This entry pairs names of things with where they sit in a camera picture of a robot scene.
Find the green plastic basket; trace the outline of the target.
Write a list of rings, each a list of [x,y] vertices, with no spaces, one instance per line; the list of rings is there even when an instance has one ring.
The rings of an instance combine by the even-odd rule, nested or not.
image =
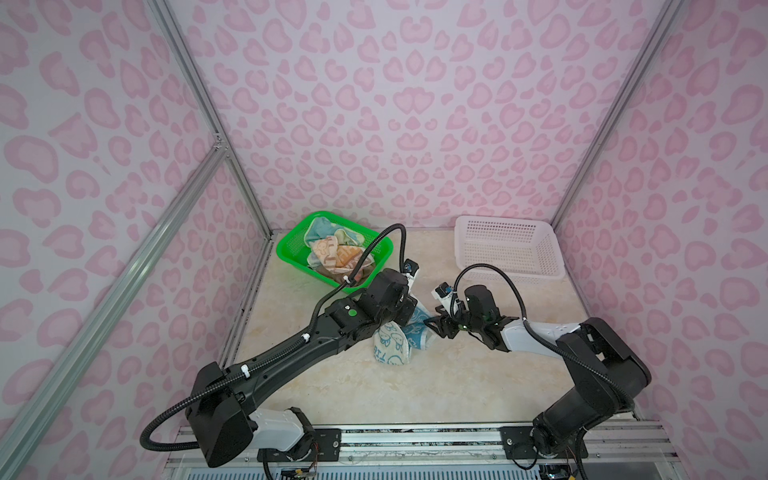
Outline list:
[[[329,224],[343,227],[360,234],[363,237],[363,247],[367,247],[377,237],[378,233],[332,212],[316,211],[301,220],[282,240],[278,242],[276,246],[276,254],[280,260],[331,287],[336,287],[338,285],[337,282],[322,275],[310,266],[309,256],[311,254],[311,248],[305,242],[305,237],[310,233],[311,227],[315,224],[317,219],[325,219]],[[372,277],[386,266],[393,250],[394,245],[392,240],[389,238],[383,239],[369,255],[369,259],[372,259],[374,262],[372,273],[355,287],[344,288],[343,292],[352,293],[357,289],[367,287],[371,283]]]

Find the blue bunny towel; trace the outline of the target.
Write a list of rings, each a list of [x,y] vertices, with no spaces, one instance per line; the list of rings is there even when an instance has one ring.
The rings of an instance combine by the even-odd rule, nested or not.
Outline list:
[[[409,364],[414,351],[427,350],[437,338],[425,324],[430,318],[430,312],[418,301],[405,326],[392,321],[379,327],[373,335],[375,360],[390,366]]]

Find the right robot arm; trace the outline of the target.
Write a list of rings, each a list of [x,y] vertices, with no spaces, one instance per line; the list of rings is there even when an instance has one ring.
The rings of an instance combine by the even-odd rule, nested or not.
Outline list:
[[[462,296],[447,283],[433,291],[438,315],[425,324],[442,338],[466,332],[492,351],[532,353],[563,360],[573,386],[532,421],[522,441],[526,451],[543,458],[576,454],[587,431],[616,414],[634,409],[634,399],[652,381],[649,368],[604,320],[550,324],[529,320],[518,291],[518,317],[501,313],[484,285]]]

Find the orange blue patterned towel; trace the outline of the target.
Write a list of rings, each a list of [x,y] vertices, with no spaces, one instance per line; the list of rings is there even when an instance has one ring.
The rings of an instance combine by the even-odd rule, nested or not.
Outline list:
[[[309,268],[336,282],[342,282],[345,277],[351,278],[351,273],[358,265],[361,265],[361,268],[354,278],[357,282],[365,281],[376,266],[371,257],[361,260],[365,251],[363,247],[347,241],[340,243],[336,236],[311,241],[309,248]]]

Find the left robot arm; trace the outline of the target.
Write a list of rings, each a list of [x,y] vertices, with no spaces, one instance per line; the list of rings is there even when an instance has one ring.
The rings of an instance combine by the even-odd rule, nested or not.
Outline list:
[[[267,410],[263,402],[316,365],[373,336],[381,326],[408,323],[417,306],[410,293],[418,265],[385,268],[366,288],[332,302],[301,332],[247,361],[204,367],[193,387],[196,401],[185,411],[198,447],[211,468],[249,448],[303,460],[316,450],[314,427],[303,411]]]

